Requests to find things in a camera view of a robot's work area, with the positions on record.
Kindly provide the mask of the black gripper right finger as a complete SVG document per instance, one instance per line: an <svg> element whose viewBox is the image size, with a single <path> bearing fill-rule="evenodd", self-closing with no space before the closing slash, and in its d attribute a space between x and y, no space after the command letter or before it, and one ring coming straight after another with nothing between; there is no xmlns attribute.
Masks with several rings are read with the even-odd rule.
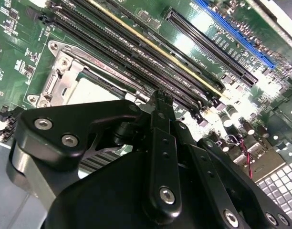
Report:
<svg viewBox="0 0 292 229"><path fill-rule="evenodd" d="M168 229L292 229L292 221L210 139L195 141L175 119L164 93L178 148L182 211Z"/></svg>

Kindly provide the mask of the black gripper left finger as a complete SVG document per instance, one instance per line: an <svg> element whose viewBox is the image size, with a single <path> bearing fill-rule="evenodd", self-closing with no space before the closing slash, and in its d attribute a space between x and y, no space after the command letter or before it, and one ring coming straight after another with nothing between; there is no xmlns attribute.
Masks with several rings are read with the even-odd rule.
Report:
<svg viewBox="0 0 292 229"><path fill-rule="evenodd" d="M67 187L125 155L177 147L164 93L154 92L142 108L114 100L25 111L12 164L49 211Z"/></svg>

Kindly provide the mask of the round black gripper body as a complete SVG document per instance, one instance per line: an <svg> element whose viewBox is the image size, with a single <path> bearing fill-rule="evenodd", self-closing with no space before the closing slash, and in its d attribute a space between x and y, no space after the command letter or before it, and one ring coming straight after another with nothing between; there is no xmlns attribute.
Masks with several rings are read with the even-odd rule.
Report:
<svg viewBox="0 0 292 229"><path fill-rule="evenodd" d="M151 148L129 153L70 185L51 205L47 229L207 229L206 206L193 151L202 160L217 147Z"/></svg>

